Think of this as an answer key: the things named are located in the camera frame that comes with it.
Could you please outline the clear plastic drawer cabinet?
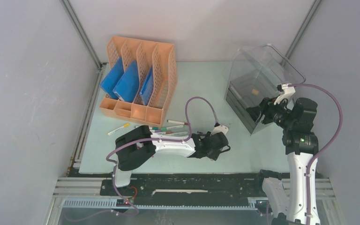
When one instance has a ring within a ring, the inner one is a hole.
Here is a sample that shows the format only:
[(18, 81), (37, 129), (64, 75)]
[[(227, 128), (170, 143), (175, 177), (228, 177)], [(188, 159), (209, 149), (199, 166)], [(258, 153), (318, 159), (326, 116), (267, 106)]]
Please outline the clear plastic drawer cabinet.
[[(259, 106), (264, 98), (279, 96), (277, 86), (284, 83), (304, 83), (306, 77), (299, 72), (274, 45), (246, 45), (239, 48), (224, 70), (228, 78), (225, 100), (250, 134), (266, 125), (255, 123), (246, 109)], [(259, 91), (253, 95), (252, 89)]]

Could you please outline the blue folder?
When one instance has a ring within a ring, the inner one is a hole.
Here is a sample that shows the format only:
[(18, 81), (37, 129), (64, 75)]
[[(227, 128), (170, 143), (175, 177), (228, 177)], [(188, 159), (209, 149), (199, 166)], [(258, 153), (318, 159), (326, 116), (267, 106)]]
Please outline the blue folder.
[(139, 92), (143, 105), (148, 105), (151, 95), (153, 93), (153, 89), (154, 89), (153, 66), (151, 66), (148, 75), (146, 77), (146, 80), (143, 83), (142, 88)]
[(117, 82), (116, 86), (113, 88), (113, 92), (119, 100), (132, 103), (138, 90), (138, 65), (137, 62), (133, 60), (124, 72), (123, 76)]
[(123, 59), (119, 57), (110, 72), (102, 80), (100, 87), (101, 89), (112, 99), (119, 99), (113, 92), (114, 87), (118, 83), (119, 79), (124, 74)]

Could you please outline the blue folder front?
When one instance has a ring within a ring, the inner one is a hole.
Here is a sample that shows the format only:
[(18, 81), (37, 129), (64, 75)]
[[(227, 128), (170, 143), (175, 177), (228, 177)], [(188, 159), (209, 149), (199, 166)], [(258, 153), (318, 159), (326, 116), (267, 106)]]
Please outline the blue folder front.
[(110, 72), (102, 80), (100, 87), (101, 89), (112, 99), (119, 99), (113, 92), (114, 87), (118, 83), (119, 79), (124, 74), (123, 59), (119, 57)]

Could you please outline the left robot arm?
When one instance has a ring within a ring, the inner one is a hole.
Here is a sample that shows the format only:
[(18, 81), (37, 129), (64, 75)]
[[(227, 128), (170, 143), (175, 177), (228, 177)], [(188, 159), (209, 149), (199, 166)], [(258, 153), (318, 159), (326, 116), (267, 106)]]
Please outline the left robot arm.
[(151, 132), (146, 125), (137, 127), (115, 140), (113, 182), (111, 189), (118, 195), (129, 191), (132, 171), (156, 154), (185, 158), (209, 158), (216, 161), (221, 153), (231, 149), (225, 136), (229, 128), (216, 124), (204, 135), (167, 136)]

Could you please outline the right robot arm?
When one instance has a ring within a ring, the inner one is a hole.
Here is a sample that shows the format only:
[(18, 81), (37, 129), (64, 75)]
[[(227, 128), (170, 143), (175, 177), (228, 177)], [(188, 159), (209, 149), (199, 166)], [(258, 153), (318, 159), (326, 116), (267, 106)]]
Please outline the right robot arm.
[(255, 122), (275, 123), (282, 128), (282, 142), (290, 168), (290, 195), (286, 195), (277, 176), (256, 180), (254, 190), (260, 196), (267, 196), (273, 225), (319, 225), (315, 192), (318, 139), (311, 131), (317, 103), (302, 97), (288, 109), (287, 99), (277, 105), (274, 102), (273, 98), (266, 97), (258, 106), (246, 111)]

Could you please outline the small cork block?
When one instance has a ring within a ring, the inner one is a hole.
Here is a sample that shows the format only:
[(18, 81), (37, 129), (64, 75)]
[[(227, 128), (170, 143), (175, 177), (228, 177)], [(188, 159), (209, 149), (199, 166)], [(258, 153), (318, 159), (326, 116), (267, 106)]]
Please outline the small cork block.
[(251, 92), (253, 95), (257, 96), (259, 94), (259, 91), (256, 90), (256, 89), (252, 89), (252, 92)]

